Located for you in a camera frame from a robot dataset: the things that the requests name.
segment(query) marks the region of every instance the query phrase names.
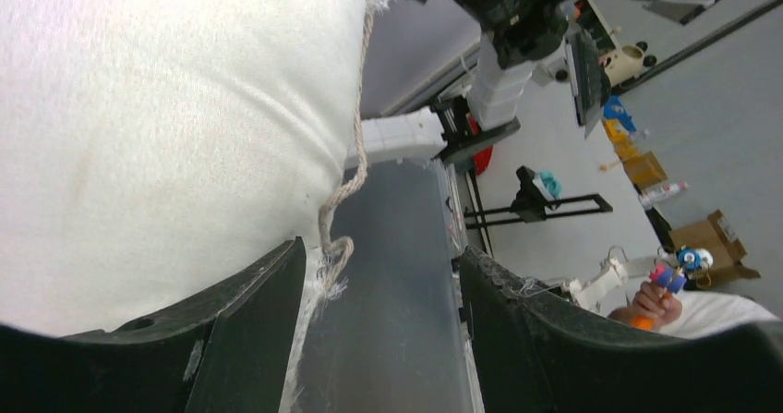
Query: cardboard box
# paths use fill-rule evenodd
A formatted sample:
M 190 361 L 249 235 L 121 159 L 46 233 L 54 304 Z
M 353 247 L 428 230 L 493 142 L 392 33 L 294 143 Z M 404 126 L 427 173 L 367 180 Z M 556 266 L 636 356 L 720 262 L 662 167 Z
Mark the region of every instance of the cardboard box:
M 641 156 L 622 161 L 622 167 L 631 182 L 639 189 L 653 187 L 669 178 L 653 152 L 646 152 Z
M 709 272 L 711 286 L 723 285 L 737 279 L 761 277 L 756 270 L 742 265 L 741 259 L 748 252 L 721 211 L 710 214 L 704 221 L 672 230 L 669 235 L 675 248 L 688 246 L 707 249 L 712 253 L 715 263 Z

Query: hand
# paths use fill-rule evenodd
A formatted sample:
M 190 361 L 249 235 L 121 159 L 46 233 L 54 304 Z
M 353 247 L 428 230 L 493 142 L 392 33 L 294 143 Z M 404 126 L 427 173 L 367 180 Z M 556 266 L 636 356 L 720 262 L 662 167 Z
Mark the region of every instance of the hand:
M 649 282 L 642 283 L 642 287 L 633 297 L 633 314 L 652 319 L 654 329 L 675 322 L 682 314 L 682 304 L 673 295 L 664 294 L 666 288 Z

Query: white table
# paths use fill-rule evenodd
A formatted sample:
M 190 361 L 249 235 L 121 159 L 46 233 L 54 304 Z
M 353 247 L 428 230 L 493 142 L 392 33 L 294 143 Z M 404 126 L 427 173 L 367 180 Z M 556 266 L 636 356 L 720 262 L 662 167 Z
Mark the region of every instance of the white table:
M 619 166 L 608 172 L 599 169 L 617 160 L 606 132 L 599 126 L 584 139 L 568 84 L 542 87 L 528 81 L 517 116 L 522 127 L 495 146 L 489 168 L 478 178 L 485 209 L 512 203 L 519 189 L 516 169 L 525 165 L 551 170 L 562 184 L 563 198 L 599 193 L 614 212 L 492 226 L 489 238 L 496 261 L 521 276 L 586 279 L 598 272 L 613 245 L 623 247 L 631 258 L 656 254 L 660 243 L 625 172 Z M 560 208 L 577 210 L 591 204 Z M 626 289 L 635 291 L 640 282 L 637 279 Z M 601 312 L 624 304 L 624 291 L 615 290 L 604 299 Z

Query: white sack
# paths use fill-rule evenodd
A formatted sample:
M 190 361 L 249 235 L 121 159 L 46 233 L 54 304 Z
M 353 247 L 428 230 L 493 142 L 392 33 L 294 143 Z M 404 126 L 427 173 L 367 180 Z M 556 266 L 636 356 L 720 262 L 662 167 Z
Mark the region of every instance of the white sack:
M 365 0 L 0 0 L 0 322 L 112 330 L 295 235 L 353 137 Z

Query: gray wall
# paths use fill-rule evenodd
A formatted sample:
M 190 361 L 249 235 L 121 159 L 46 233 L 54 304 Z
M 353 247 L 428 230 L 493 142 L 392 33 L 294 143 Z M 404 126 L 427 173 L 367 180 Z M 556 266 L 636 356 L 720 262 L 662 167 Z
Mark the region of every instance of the gray wall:
M 722 0 L 682 27 L 625 0 L 596 0 L 620 41 L 647 40 L 666 56 L 765 0 Z M 687 193 L 661 205 L 674 226 L 720 209 L 762 279 L 725 290 L 783 316 L 783 8 L 622 96 L 645 145 Z
M 478 23 L 452 0 L 392 2 L 378 16 L 365 61 L 362 116 L 384 115 L 478 42 Z

